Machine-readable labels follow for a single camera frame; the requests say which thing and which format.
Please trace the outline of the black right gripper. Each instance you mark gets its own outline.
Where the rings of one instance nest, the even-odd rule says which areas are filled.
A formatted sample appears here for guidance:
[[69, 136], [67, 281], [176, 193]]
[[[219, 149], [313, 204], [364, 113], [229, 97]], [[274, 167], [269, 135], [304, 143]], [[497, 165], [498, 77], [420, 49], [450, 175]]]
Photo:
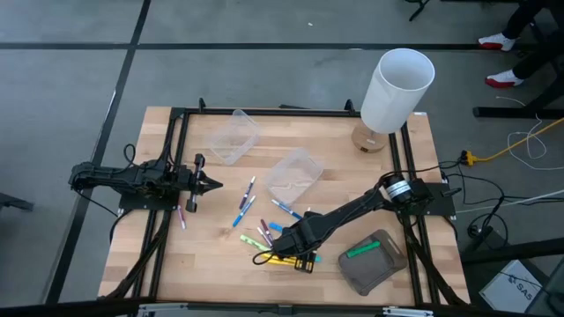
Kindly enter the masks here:
[[317, 212], [306, 211], [301, 220], [284, 228], [281, 236], [273, 241], [274, 254], [280, 258], [296, 257], [294, 268], [299, 272], [313, 272], [314, 246], [318, 241], [318, 230], [315, 228], [317, 220]]

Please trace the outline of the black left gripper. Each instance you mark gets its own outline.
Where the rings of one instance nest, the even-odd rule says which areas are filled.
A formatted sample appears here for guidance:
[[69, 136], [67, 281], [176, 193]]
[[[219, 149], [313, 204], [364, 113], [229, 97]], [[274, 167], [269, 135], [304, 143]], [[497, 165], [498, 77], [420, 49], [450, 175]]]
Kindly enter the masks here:
[[[200, 174], [204, 169], [205, 158], [202, 153], [197, 153], [195, 156], [194, 164], [195, 171], [192, 174], [192, 179], [189, 181], [189, 198], [186, 201], [185, 210], [189, 213], [195, 213], [197, 211], [197, 196], [199, 195], [200, 186]], [[219, 189], [223, 187], [223, 183], [220, 181], [215, 181], [212, 178], [206, 177], [205, 193]]]

